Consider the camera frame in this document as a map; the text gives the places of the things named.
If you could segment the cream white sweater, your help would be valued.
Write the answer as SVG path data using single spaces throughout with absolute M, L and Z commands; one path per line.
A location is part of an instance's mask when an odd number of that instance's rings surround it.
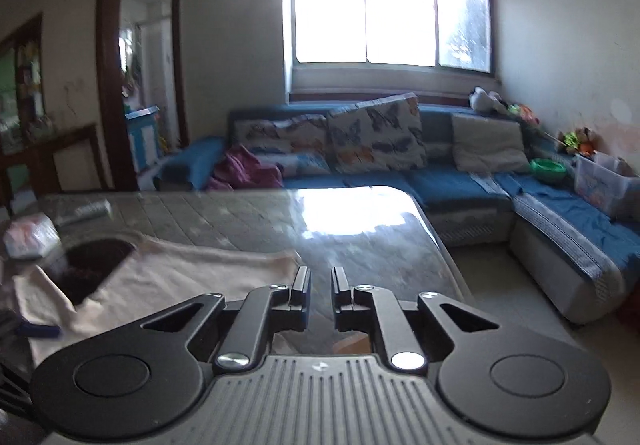
M 293 250 L 255 253 L 143 238 L 88 298 L 75 305 L 38 263 L 14 278 L 18 310 L 27 321 L 58 326 L 61 337 L 29 340 L 35 365 L 79 341 L 147 317 L 206 292 L 228 301 L 273 283 L 289 285 L 302 264 Z

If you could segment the white tissue pack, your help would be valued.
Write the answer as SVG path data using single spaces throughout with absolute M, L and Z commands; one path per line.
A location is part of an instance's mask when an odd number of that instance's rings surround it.
M 52 220 L 38 213 L 12 221 L 3 235 L 3 243 L 11 259 L 35 260 L 45 257 L 61 239 Z

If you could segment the pink cloth on sofa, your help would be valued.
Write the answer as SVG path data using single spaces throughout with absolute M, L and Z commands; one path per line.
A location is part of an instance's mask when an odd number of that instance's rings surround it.
M 243 145 L 229 148 L 205 186 L 206 191 L 236 191 L 258 188 L 282 188 L 280 169 L 273 164 L 264 164 Z

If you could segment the grey remote control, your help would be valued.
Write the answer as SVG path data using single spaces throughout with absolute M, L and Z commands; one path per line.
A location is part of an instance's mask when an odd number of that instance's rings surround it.
M 55 226 L 64 227 L 96 218 L 111 217 L 111 215 L 111 202 L 106 199 L 102 199 L 97 202 L 89 202 L 87 205 L 77 207 L 69 213 L 61 214 L 54 219 L 53 223 Z

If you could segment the butterfly cushion left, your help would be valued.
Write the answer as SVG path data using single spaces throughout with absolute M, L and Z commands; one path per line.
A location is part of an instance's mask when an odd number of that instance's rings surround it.
M 328 120 L 300 115 L 284 120 L 238 120 L 234 142 L 243 145 L 262 164 L 277 166 L 285 178 L 331 173 Z

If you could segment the butterfly cushion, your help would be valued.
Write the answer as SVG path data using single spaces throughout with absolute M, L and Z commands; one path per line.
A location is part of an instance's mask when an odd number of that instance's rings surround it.
M 427 164 L 419 100 L 413 93 L 333 110 L 328 129 L 342 173 L 404 171 Z
M 243 145 L 262 164 L 277 166 L 285 178 L 331 173 L 328 120 L 300 115 L 284 120 L 238 120 L 234 142 Z

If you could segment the dark wooden cabinet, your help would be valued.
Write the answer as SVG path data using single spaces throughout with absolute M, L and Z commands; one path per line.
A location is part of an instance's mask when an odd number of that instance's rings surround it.
M 59 127 L 46 113 L 41 75 L 42 18 L 41 13 L 32 16 L 1 41 L 1 53 L 13 54 L 13 86 L 8 91 L 14 96 L 17 119 L 11 127 L 1 124 L 1 207 L 10 217 L 15 194 L 9 170 L 24 166 L 37 197 L 61 193 L 55 155 L 78 144 L 90 147 L 99 189 L 108 188 L 96 124 Z

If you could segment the butterfly cushion right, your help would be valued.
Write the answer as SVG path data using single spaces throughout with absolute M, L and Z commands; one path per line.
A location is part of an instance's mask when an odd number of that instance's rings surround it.
M 342 173 L 404 171 L 427 164 L 419 100 L 413 93 L 333 110 L 328 129 Z

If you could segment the blue corner sofa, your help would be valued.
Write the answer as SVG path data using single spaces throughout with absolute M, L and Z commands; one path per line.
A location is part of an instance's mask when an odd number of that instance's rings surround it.
M 284 120 L 322 115 L 329 106 L 235 109 L 225 135 L 200 139 L 166 161 L 155 174 L 160 191 L 203 191 L 214 165 L 236 144 L 238 120 Z M 577 195 L 567 181 L 547 184 L 527 172 L 459 171 L 452 156 L 454 115 L 429 113 L 419 103 L 427 164 L 420 169 L 345 174 L 337 170 L 329 135 L 331 173 L 283 179 L 283 188 L 389 186 L 409 194 L 449 246 L 507 243 L 527 272 L 572 323 L 597 321 L 617 309 L 639 281 L 639 226 L 610 218 Z M 524 141 L 525 155 L 528 150 Z

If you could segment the grey plain cushion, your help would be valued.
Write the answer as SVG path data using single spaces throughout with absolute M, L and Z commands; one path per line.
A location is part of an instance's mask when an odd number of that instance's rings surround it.
M 519 124 L 509 120 L 454 115 L 452 156 L 459 171 L 492 174 L 529 170 Z

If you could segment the blue white small cabinet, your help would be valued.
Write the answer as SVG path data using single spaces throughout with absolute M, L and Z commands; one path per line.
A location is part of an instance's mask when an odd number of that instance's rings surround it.
M 125 114 L 130 152 L 136 173 L 153 167 L 160 160 L 158 116 L 160 109 L 155 105 Z

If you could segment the green bowl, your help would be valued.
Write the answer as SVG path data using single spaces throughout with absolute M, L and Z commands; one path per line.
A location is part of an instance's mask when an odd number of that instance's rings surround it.
M 562 164 L 551 159 L 534 158 L 529 162 L 530 173 L 535 178 L 547 184 L 561 183 L 567 175 Z

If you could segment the white plush toy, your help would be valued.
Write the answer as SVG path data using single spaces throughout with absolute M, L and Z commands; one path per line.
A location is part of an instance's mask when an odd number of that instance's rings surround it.
M 483 114 L 496 113 L 506 115 L 508 104 L 494 91 L 487 92 L 484 88 L 475 87 L 469 96 L 470 106 L 473 110 Z

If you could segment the clear plastic storage box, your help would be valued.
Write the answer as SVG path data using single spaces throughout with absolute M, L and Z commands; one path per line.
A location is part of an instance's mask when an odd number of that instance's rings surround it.
M 601 152 L 577 156 L 574 188 L 610 218 L 639 221 L 639 176 L 626 160 Z

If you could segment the green plush toy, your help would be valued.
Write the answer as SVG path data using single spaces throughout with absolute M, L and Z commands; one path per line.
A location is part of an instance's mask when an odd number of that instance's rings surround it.
M 555 150 L 558 153 L 592 158 L 596 147 L 597 134 L 589 128 L 578 128 L 566 133 L 559 131 L 556 135 Z

